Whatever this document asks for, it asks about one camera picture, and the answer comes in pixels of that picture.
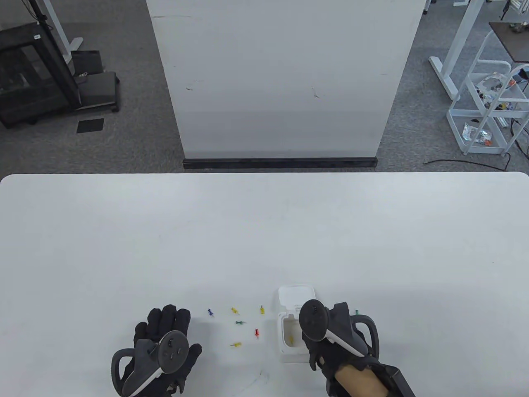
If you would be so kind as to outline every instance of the white plastic box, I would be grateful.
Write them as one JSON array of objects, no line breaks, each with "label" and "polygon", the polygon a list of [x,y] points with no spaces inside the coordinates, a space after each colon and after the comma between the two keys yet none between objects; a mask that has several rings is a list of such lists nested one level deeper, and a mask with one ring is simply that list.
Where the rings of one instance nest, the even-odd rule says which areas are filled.
[{"label": "white plastic box", "polygon": [[281,362],[308,363],[309,353],[302,340],[299,311],[306,301],[316,298],[314,288],[305,284],[285,285],[279,288],[278,293],[279,304],[284,310],[277,318]]}]

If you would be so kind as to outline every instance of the black box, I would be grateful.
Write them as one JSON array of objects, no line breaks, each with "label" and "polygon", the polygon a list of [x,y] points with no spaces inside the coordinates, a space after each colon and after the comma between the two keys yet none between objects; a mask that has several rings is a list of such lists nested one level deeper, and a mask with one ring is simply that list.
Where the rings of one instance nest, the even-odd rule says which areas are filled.
[{"label": "black box", "polygon": [[81,107],[79,89],[39,23],[0,31],[0,121],[22,121]]}]

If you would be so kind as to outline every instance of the gray carpet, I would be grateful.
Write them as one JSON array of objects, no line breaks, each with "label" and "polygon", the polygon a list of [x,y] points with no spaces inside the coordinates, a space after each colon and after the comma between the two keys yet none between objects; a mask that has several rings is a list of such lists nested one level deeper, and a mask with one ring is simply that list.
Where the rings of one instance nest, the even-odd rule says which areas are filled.
[{"label": "gray carpet", "polygon": [[[66,34],[82,36],[81,49],[100,50],[107,70],[118,73],[122,108],[116,114],[75,114],[7,131],[0,127],[0,178],[16,173],[183,172],[183,151],[145,0],[53,0],[53,4]],[[502,6],[503,2],[484,6],[455,67],[457,85],[489,31],[488,21],[498,20]],[[460,163],[423,165],[439,158],[504,166],[507,159],[500,156],[461,154],[445,118],[450,100],[427,61],[432,55],[444,59],[463,14],[464,7],[438,0],[422,18],[380,144],[376,172],[488,170]],[[509,60],[499,42],[487,54]],[[79,120],[101,115],[103,131],[76,134]],[[520,141],[527,148],[527,136]],[[509,170],[529,174],[529,161],[516,147],[511,153]]]}]

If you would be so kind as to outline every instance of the scuff mark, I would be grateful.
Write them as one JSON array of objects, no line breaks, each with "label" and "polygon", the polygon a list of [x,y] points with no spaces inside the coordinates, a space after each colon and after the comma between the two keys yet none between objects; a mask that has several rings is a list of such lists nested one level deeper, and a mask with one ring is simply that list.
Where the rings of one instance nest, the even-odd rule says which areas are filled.
[{"label": "scuff mark", "polygon": [[193,18],[191,15],[155,15],[153,18]]},{"label": "scuff mark", "polygon": [[201,83],[201,82],[203,82],[203,81],[204,81],[204,80],[193,80],[192,83],[189,83],[189,84],[187,85],[186,90],[188,90],[188,91],[193,91],[193,84],[195,84],[195,83]]},{"label": "scuff mark", "polygon": [[263,370],[261,370],[261,372],[259,373],[259,376],[256,377],[252,383],[250,383],[248,386],[244,387],[242,390],[238,391],[237,393],[235,394],[232,394],[232,397],[236,397],[242,393],[244,393],[246,390],[248,390],[249,388],[251,388],[253,385],[256,384],[256,382],[261,379],[262,377],[265,378],[265,384],[267,384],[269,381],[270,381],[270,374],[268,372],[265,372]]}]

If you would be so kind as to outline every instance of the box lid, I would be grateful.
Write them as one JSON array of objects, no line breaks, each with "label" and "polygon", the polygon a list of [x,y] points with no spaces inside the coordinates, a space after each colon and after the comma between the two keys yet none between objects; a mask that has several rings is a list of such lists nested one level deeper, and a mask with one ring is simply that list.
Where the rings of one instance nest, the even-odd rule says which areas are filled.
[{"label": "box lid", "polygon": [[301,306],[310,300],[315,299],[314,288],[307,284],[284,285],[279,287],[279,303],[287,308],[287,312],[296,313],[301,310]]}]

